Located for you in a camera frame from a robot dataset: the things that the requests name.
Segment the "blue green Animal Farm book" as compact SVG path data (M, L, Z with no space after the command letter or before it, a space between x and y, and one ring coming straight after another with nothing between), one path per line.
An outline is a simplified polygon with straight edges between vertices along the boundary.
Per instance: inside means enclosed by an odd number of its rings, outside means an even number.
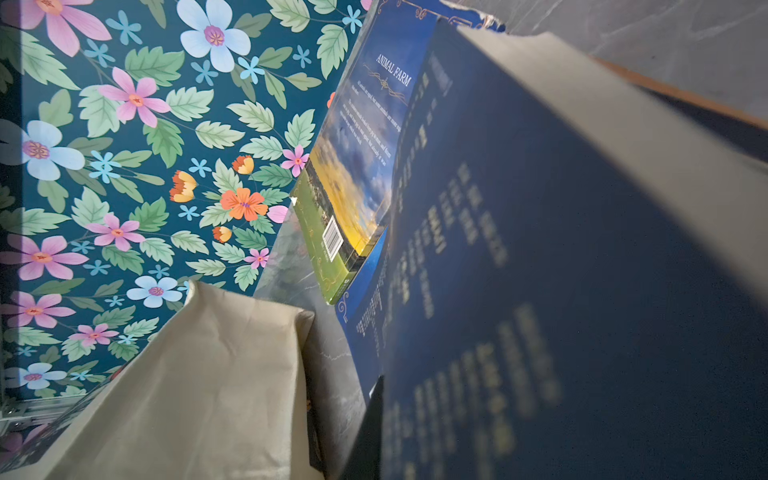
M438 23L503 31L455 1L377 1L294 188L324 300L335 304L386 228L394 159Z

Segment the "navy book white text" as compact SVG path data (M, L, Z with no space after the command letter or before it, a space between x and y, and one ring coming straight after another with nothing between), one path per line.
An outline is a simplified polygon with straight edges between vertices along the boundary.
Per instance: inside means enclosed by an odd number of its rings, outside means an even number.
M384 479L763 479L767 164L556 36L439 24L398 150Z

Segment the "blue green spine book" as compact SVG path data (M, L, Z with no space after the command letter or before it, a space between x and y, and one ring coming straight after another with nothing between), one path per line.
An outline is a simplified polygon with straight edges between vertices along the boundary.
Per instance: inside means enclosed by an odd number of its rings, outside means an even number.
M335 306L366 405L382 374L382 358L386 347L387 236L387 231L384 231Z

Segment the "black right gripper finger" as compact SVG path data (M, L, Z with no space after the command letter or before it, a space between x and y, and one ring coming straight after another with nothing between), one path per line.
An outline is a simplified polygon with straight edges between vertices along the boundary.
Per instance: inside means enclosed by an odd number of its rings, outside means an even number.
M384 377L380 376L372 390L360 429L339 479L379 480L381 478L383 394Z

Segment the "cream canvas tote bag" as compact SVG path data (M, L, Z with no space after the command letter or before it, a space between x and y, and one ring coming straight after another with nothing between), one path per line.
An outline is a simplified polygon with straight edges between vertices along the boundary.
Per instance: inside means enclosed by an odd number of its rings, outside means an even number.
M1 466L5 479L319 479L302 349L311 311L194 283L112 380Z

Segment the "brown black scroll cover book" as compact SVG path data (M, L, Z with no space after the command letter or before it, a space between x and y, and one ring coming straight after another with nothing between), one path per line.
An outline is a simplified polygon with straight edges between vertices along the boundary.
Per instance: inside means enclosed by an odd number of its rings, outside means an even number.
M766 120L596 57L593 57L593 60L623 80L652 94L696 123L726 139L744 154L767 163Z

